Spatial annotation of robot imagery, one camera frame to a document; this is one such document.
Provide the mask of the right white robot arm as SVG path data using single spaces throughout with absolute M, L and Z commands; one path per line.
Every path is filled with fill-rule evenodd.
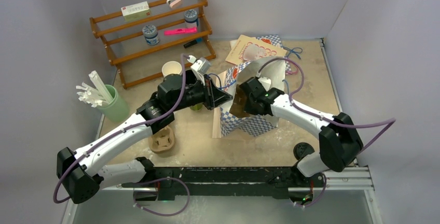
M 319 150 L 298 160 L 291 179 L 304 186 L 313 175 L 332 170 L 342 172 L 363 149 L 361 138 L 349 115 L 334 116 L 308 107 L 277 88 L 266 90 L 256 77 L 239 85 L 245 94 L 243 110 L 250 115 L 270 115 L 287 120 L 312 134 Z

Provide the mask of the blue checkered paper bag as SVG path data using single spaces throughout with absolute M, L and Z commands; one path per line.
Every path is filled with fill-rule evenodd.
M 260 58 L 254 61 L 247 61 L 235 65 L 219 74 L 215 84 L 220 86 L 221 90 L 234 96 L 241 93 L 239 85 L 247 79 L 260 75 L 263 78 L 263 86 L 266 90 L 277 88 L 284 90 L 286 61 L 279 57 L 277 61 L 263 66 L 273 57 Z M 213 138 L 222 138 L 235 130 L 241 130 L 250 136 L 257 137 L 278 127 L 279 118 L 270 115 L 250 115 L 246 118 L 237 118 L 229 111 L 233 100 L 222 104 L 214 110 L 213 117 Z

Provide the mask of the single brown pulp carrier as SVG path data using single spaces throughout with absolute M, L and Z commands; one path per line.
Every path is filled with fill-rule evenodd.
M 229 112 L 237 118 L 249 117 L 250 115 L 244 111 L 245 103 L 246 96 L 241 93 L 236 93 Z

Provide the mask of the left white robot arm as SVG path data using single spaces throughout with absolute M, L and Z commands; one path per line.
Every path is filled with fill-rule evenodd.
M 174 121 L 174 112 L 197 104 L 213 110 L 233 99 L 217 87 L 208 75 L 201 79 L 185 74 L 164 78 L 150 99 L 120 126 L 96 141 L 71 150 L 63 148 L 57 154 L 57 177 L 53 201 L 63 203 L 71 199 L 79 204 L 89 200 L 105 186 L 116 185 L 116 177 L 123 183 L 130 181 L 149 187 L 155 173 L 147 168 L 148 160 L 136 158 L 120 165 L 122 172 L 104 172 L 107 163 L 135 143 L 149 138 Z

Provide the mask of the brown pulp cup carrier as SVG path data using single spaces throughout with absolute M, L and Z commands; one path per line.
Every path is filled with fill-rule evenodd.
M 170 126 L 166 126 L 148 139 L 152 152 L 163 153 L 171 150 L 175 145 L 175 134 Z

